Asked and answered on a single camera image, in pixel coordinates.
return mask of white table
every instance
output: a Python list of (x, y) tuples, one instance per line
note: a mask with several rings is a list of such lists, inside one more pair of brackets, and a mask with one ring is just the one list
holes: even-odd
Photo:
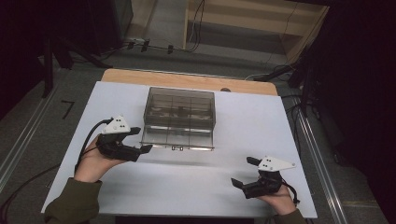
[[(132, 127), (143, 128), (148, 93), (147, 85), (96, 83), (43, 211), (60, 195), (67, 178), (73, 176), (78, 153), (93, 125), (122, 114)], [(256, 181), (257, 167), (248, 164), (246, 157), (260, 159), (269, 155), (296, 163), (296, 168), (281, 174), (296, 188), (303, 216), (317, 217), (280, 97), (214, 93), (217, 118), (214, 151), (154, 148), (137, 162), (113, 168), (102, 178), (101, 214), (269, 217), (273, 211), (268, 204), (246, 200), (242, 190), (231, 183), (231, 177), (244, 183)], [(126, 137), (124, 145), (140, 147), (141, 133)]]

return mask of floor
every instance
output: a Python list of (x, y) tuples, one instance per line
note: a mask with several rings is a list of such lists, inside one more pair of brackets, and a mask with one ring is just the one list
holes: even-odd
[[(152, 29), (148, 29), (145, 36), (141, 37), (152, 39), (151, 44), (156, 46), (163, 42), (179, 43), (178, 24), (181, 22), (180, 8), (183, 7), (183, 3), (181, 0), (172, 3), (158, 1), (151, 18)], [(117, 68), (207, 74), (237, 79), (251, 79), (251, 75), (269, 73), (275, 66), (285, 62), (284, 54), (278, 47), (274, 47), (279, 42), (275, 34), (261, 34), (264, 47), (261, 51), (253, 51), (246, 47), (229, 48), (227, 44), (217, 46), (221, 35), (213, 36), (208, 30), (210, 29), (204, 29), (202, 36), (212, 37), (204, 41), (194, 53), (174, 52), (168, 55), (159, 49), (141, 53), (139, 47), (136, 47), (132, 50), (117, 51), (104, 62)], [(228, 34), (232, 31), (226, 29), (223, 33)], [(228, 38), (226, 42), (233, 41), (235, 40)], [(0, 120), (0, 161), (5, 164), (7, 155), (19, 161), (14, 167), (8, 167), (14, 171), (10, 176), (6, 176), (7, 183), (0, 186), (1, 203), (31, 176), (62, 160), (93, 85), (95, 81), (100, 80), (103, 72), (104, 69), (96, 68), (89, 63), (76, 63), (72, 70), (59, 68), (55, 64), (56, 87), (52, 95), (47, 99), (41, 99), (43, 83), (40, 83)], [(300, 93), (300, 90), (289, 88), (283, 81), (289, 76), (285, 74), (272, 80), (279, 95)], [(74, 105), (66, 115), (70, 106), (67, 102), (74, 102)], [(285, 109), (295, 104), (298, 104), (298, 98), (284, 98)], [(293, 120), (297, 110), (294, 111), (293, 117), (292, 112), (289, 112), (288, 116), (293, 132), (297, 124), (301, 160), (317, 208), (318, 218), (312, 221), (387, 223), (366, 184), (365, 177), (355, 168), (340, 166), (334, 161), (331, 146), (320, 121), (311, 110), (308, 112), (307, 119), (300, 116), (298, 121)], [(40, 210), (55, 175), (56, 171), (51, 171), (20, 192), (9, 209), (10, 223), (42, 223)], [(339, 203), (340, 207), (334, 210), (331, 202)], [(255, 220), (255, 223), (263, 222), (264, 220)], [(101, 215), (92, 223), (114, 223), (114, 217)]]

